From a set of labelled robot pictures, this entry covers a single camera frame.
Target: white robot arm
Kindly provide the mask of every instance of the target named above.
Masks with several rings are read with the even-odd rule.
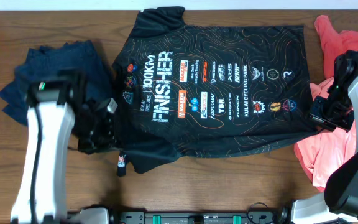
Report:
[[[338,101],[346,105],[348,95],[356,123],[356,154],[329,178],[325,192],[293,203],[291,221],[295,224],[335,222],[338,218],[358,222],[358,52],[348,51],[341,55],[335,66],[335,81],[329,89],[330,96],[315,100],[311,118],[326,129],[332,129],[335,125],[348,131],[351,119],[342,119],[345,120],[342,123],[334,120],[341,113],[344,114],[342,118],[352,115],[346,111],[346,106],[332,106]]]
[[[30,86],[26,99],[29,143],[11,223],[108,223],[109,211],[103,207],[70,218],[67,213],[67,146],[84,102],[85,85],[80,72],[64,70],[53,80]]]

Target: black t-shirt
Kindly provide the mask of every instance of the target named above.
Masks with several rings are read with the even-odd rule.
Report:
[[[140,12],[113,63],[116,137],[137,172],[180,156],[269,152],[316,134],[306,119],[303,26],[189,26],[183,12]]]

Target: wooden table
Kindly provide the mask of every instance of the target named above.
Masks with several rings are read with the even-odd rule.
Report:
[[[323,55],[314,20],[330,16],[337,30],[358,31],[358,11],[187,11],[185,21],[201,26],[305,25],[306,54],[312,82],[323,81]],[[24,63],[28,48],[62,46],[94,40],[110,64],[121,51],[134,25],[135,11],[0,12],[0,90]],[[0,222],[9,221],[19,191],[27,148],[27,128],[1,110],[0,99]],[[76,147],[75,139],[70,146]],[[254,202],[278,207],[292,198],[318,191],[304,174],[292,147],[231,159],[184,157],[146,174],[116,177],[117,153],[69,151],[67,202],[70,209],[93,203],[149,211],[241,211]]]

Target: shirt sleeve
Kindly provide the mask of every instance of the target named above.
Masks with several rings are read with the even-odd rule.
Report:
[[[185,25],[184,7],[159,7],[139,12],[129,38],[155,37]]]

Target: pink cloth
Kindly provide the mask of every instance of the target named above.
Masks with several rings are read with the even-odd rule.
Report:
[[[319,16],[314,22],[324,52],[324,76],[320,85],[310,84],[313,98],[328,96],[327,89],[334,81],[335,58],[347,50],[358,50],[358,32],[337,33],[328,16]],[[339,128],[331,133],[321,133],[295,144],[295,155],[306,175],[318,190],[325,189],[329,176],[349,160],[356,149],[356,126],[347,133]]]

